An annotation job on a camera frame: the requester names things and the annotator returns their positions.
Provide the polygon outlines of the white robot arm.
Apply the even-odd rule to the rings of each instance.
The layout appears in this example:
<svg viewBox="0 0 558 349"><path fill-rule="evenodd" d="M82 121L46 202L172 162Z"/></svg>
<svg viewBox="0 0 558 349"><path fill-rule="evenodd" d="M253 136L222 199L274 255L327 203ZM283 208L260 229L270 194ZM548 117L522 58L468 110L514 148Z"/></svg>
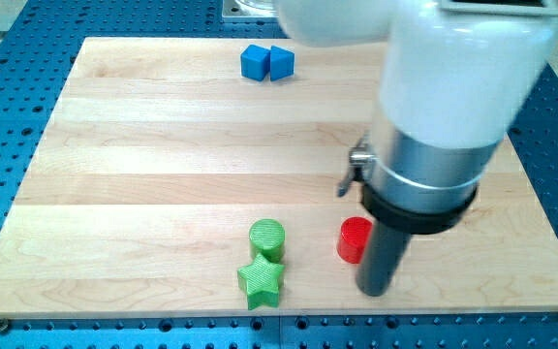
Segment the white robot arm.
<svg viewBox="0 0 558 349"><path fill-rule="evenodd" d="M380 296L415 235L453 227L542 72L554 1L278 0L284 32L310 47L386 42L372 124L338 186L373 216L356 273Z"/></svg>

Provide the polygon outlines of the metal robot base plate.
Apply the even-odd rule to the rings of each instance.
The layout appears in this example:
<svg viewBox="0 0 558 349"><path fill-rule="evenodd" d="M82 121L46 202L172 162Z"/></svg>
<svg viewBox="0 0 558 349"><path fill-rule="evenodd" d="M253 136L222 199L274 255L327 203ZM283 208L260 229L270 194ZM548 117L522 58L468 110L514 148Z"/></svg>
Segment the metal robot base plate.
<svg viewBox="0 0 558 349"><path fill-rule="evenodd" d="M272 0L223 0L221 15L224 22L277 21Z"/></svg>

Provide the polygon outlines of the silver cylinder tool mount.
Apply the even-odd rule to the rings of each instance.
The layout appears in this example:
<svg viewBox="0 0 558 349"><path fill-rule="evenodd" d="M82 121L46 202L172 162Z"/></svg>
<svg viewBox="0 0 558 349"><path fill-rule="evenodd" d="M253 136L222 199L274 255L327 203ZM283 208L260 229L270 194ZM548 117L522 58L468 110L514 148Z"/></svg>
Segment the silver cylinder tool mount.
<svg viewBox="0 0 558 349"><path fill-rule="evenodd" d="M349 151L337 186L345 196L361 184L360 202L386 228L431 235L452 228L478 193L497 143L445 148L414 139L377 107L368 131Z"/></svg>

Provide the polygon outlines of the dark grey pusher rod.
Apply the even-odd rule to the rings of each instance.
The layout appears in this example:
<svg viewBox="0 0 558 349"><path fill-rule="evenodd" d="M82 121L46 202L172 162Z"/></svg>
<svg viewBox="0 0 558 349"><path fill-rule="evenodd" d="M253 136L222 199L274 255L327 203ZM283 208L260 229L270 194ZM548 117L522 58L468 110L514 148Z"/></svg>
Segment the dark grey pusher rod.
<svg viewBox="0 0 558 349"><path fill-rule="evenodd" d="M375 221L356 272L362 293L379 297L387 291L411 239L410 233Z"/></svg>

